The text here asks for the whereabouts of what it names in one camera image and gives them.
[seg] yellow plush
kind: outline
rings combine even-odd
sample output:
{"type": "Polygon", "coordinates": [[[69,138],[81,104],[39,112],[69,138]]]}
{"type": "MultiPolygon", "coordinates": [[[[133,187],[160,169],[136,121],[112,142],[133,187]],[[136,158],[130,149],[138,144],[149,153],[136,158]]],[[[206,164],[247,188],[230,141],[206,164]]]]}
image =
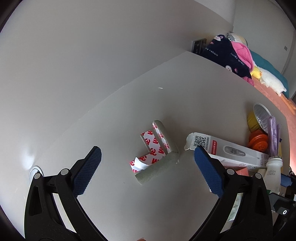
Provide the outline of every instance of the yellow plush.
{"type": "Polygon", "coordinates": [[[262,76],[262,72],[256,66],[254,66],[254,69],[253,69],[253,71],[250,74],[251,74],[251,76],[254,76],[258,80],[262,76]]]}

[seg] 3m logo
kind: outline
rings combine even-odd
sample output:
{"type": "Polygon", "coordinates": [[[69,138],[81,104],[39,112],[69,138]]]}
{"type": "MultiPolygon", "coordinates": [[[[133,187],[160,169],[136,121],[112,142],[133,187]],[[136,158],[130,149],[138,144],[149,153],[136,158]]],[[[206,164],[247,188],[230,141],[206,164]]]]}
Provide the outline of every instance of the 3m logo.
{"type": "Polygon", "coordinates": [[[159,161],[158,159],[153,158],[153,159],[152,159],[152,164],[154,164],[155,162],[158,162],[158,161],[159,161]]]}
{"type": "Polygon", "coordinates": [[[151,150],[151,152],[150,152],[151,155],[153,155],[153,156],[157,155],[157,154],[155,154],[156,150],[154,148],[151,148],[150,150],[151,150]]]}
{"type": "Polygon", "coordinates": [[[142,160],[142,161],[146,161],[147,156],[141,156],[141,157],[139,157],[139,159],[142,160]]]}
{"type": "Polygon", "coordinates": [[[217,142],[215,140],[213,140],[211,154],[216,155],[216,151],[217,151],[217,142]]]}
{"type": "Polygon", "coordinates": [[[153,143],[158,144],[158,140],[154,137],[153,143]]]}
{"type": "Polygon", "coordinates": [[[161,154],[164,154],[165,153],[161,147],[159,147],[158,152],[161,153],[161,154]]]}

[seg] plastic bottle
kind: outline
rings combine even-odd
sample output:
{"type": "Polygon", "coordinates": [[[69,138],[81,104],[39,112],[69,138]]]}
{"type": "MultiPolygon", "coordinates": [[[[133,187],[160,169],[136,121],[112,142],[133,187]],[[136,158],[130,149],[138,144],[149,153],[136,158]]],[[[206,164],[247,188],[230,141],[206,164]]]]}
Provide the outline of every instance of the plastic bottle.
{"type": "Polygon", "coordinates": [[[279,157],[270,157],[266,167],[266,173],[264,175],[264,182],[267,190],[270,193],[279,194],[279,189],[281,186],[281,167],[283,166],[283,161],[279,157]]]}
{"type": "Polygon", "coordinates": [[[265,173],[266,173],[266,169],[259,169],[257,172],[260,173],[261,176],[264,178],[265,173]]]}

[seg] thermometer box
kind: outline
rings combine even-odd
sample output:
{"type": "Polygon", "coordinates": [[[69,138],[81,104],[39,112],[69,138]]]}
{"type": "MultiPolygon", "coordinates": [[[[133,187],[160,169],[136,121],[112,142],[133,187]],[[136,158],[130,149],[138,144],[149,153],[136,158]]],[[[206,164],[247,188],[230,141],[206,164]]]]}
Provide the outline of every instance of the thermometer box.
{"type": "Polygon", "coordinates": [[[269,157],[259,151],[197,132],[188,135],[184,149],[195,150],[200,145],[212,158],[218,159],[223,166],[233,169],[246,167],[249,171],[255,172],[266,168],[269,157]]]}

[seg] metal screw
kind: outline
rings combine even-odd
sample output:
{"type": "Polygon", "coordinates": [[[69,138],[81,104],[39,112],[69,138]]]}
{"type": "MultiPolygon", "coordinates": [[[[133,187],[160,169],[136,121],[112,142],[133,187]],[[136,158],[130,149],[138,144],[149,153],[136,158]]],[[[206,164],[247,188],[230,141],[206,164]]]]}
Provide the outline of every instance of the metal screw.
{"type": "Polygon", "coordinates": [[[63,170],[61,170],[61,174],[62,174],[62,175],[67,175],[68,172],[69,172],[68,169],[63,169],[63,170]]]}
{"type": "Polygon", "coordinates": [[[258,178],[258,179],[261,179],[262,176],[261,176],[260,173],[256,173],[256,174],[255,174],[255,177],[258,178]]]}
{"type": "Polygon", "coordinates": [[[36,174],[34,175],[34,178],[35,178],[35,179],[38,179],[40,176],[41,176],[40,173],[36,173],[36,174]]]}
{"type": "Polygon", "coordinates": [[[228,173],[229,175],[233,175],[233,174],[234,174],[234,170],[232,170],[232,169],[227,169],[227,173],[228,173]]]}

